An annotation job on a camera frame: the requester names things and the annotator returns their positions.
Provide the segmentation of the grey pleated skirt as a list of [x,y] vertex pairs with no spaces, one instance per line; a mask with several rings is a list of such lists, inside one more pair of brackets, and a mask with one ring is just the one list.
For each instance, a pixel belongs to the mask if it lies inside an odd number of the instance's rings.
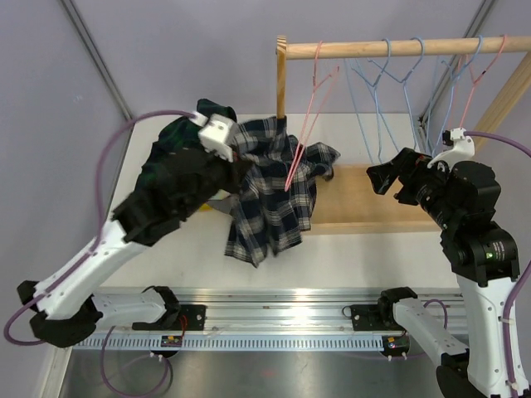
[[209,200],[207,204],[216,211],[223,214],[230,215],[232,208],[237,204],[238,199],[234,196],[225,197],[223,199]]

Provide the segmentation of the dark green plaid skirt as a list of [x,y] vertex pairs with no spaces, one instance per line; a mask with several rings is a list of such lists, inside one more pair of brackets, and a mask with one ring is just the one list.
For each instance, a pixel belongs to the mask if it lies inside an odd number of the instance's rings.
[[180,117],[165,126],[153,143],[134,187],[143,199],[135,242],[154,245],[218,192],[209,179],[226,170],[205,151],[199,131],[190,119]]

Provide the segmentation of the navy white plaid skirt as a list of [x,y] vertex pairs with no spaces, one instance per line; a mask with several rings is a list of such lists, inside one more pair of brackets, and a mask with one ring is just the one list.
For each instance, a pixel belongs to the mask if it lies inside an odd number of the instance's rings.
[[238,124],[236,150],[253,162],[231,205],[232,222],[225,255],[257,267],[299,245],[311,229],[316,180],[334,177],[340,152],[317,142],[303,150],[290,187],[285,182],[299,143],[287,134],[287,120],[269,117]]

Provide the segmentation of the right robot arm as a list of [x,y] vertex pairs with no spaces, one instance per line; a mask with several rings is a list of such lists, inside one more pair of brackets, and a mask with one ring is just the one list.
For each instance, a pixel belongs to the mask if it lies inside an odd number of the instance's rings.
[[404,148],[371,166],[373,190],[385,194],[395,181],[404,205],[420,206],[441,228],[441,247],[464,300],[469,342],[436,321],[409,288],[384,290],[377,319],[405,329],[436,368],[445,397],[528,397],[519,359],[513,290],[521,281],[514,238],[493,220],[501,186],[491,167],[471,160],[434,161]]

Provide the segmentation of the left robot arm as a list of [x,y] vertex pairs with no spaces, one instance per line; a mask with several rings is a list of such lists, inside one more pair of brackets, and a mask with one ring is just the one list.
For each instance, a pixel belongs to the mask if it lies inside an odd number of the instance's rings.
[[122,265],[176,231],[219,191],[238,193],[251,167],[248,160],[225,160],[196,148],[165,156],[153,180],[131,192],[82,251],[49,278],[19,284],[21,302],[34,311],[30,327],[35,342],[65,348],[112,327],[176,326],[181,304],[167,286],[139,294],[96,290]]

